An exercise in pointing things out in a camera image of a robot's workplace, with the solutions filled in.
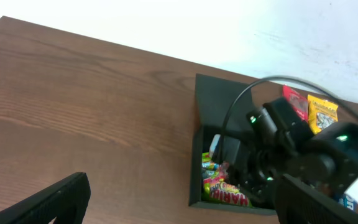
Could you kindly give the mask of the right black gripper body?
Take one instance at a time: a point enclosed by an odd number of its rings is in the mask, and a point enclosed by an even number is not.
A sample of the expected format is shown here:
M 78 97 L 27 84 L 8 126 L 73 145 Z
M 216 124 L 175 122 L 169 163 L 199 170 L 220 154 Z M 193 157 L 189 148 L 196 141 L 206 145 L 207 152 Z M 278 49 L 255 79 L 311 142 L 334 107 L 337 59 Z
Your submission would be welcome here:
M 219 140 L 219 161 L 228 164 L 228 182 L 239 188 L 255 207 L 273 208 L 278 155 L 258 136 L 225 135 Z

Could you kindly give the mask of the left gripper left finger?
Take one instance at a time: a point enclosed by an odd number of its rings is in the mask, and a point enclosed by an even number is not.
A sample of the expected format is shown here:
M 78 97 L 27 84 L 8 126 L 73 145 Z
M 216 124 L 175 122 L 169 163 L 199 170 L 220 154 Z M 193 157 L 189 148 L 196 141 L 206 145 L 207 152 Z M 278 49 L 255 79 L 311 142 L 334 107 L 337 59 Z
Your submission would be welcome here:
M 75 172 L 0 211 L 0 224 L 82 224 L 90 197 L 86 173 Z

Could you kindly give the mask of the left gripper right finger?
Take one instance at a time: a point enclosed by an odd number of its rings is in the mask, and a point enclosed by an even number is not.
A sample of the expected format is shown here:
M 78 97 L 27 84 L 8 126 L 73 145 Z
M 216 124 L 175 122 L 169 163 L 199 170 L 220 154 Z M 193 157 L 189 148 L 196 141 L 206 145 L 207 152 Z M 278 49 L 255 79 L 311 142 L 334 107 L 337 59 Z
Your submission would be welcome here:
M 277 181 L 273 202 L 281 224 L 358 224 L 357 213 L 288 174 Z

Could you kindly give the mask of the green Haribo gummy bag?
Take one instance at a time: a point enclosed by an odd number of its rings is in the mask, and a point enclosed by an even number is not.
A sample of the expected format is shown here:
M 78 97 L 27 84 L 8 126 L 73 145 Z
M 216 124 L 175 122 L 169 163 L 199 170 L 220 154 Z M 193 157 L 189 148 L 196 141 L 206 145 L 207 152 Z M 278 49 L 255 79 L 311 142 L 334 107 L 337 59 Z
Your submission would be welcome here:
M 252 207 L 250 199 L 240 190 L 227 183 L 228 173 L 223 165 L 212 161 L 208 152 L 201 158 L 201 198 L 208 202 L 223 203 L 240 207 Z

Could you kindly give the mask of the blue Oreo cookie pack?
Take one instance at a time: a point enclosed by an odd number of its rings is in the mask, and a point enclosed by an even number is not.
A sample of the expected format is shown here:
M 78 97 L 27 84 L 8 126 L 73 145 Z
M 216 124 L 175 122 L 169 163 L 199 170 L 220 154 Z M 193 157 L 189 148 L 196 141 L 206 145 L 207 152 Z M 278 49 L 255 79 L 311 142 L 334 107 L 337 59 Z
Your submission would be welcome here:
M 347 194 L 342 195 L 338 199 L 338 202 L 349 210 L 352 210 L 353 212 L 356 210 L 357 202 Z

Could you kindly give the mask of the black gift box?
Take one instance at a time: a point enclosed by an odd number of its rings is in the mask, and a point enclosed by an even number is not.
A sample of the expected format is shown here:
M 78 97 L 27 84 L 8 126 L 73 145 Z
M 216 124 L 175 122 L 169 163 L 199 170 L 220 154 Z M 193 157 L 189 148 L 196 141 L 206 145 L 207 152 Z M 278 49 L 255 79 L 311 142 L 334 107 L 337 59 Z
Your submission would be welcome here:
M 225 210 L 238 213 L 253 213 L 264 216 L 276 214 L 274 209 L 255 207 L 252 202 L 252 207 L 240 207 L 223 203 L 208 202 L 201 198 L 202 153 L 209 152 L 209 146 L 214 135 L 220 133 L 227 110 L 238 94 L 240 94 L 246 87 L 246 83 L 196 74 L 196 117 L 200 120 L 200 126 L 193 136 L 191 150 L 191 179 L 189 193 L 189 206 L 191 207 Z

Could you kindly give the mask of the red snack bag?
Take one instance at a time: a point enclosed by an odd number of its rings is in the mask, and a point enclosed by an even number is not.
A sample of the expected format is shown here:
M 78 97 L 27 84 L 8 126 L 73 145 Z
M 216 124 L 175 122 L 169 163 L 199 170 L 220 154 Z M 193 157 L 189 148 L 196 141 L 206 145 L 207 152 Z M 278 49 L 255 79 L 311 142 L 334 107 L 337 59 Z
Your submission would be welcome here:
M 288 85 L 283 86 L 283 96 L 291 104 L 296 114 L 304 121 L 308 121 L 308 100 Z

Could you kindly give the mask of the yellow seed snack bag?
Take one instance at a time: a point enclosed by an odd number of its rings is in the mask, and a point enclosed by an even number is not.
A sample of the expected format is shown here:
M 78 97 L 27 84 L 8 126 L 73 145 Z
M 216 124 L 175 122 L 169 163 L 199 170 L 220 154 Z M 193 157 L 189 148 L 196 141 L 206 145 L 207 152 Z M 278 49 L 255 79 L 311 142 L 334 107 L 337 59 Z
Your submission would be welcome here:
M 314 134 L 318 134 L 323 129 L 333 123 L 338 122 L 338 105 L 328 100 L 324 100 L 313 95 L 307 97 L 308 124 Z

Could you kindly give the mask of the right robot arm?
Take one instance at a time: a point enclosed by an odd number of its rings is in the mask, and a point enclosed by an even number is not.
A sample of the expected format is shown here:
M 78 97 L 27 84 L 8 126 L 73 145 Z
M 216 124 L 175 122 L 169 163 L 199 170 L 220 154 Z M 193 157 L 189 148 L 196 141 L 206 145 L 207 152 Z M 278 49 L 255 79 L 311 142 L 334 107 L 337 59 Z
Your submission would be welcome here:
M 336 122 L 312 132 L 284 98 L 246 116 L 251 131 L 221 136 L 213 154 L 229 164 L 228 182 L 253 203 L 270 208 L 273 188 L 283 175 L 343 194 L 358 178 L 358 125 Z

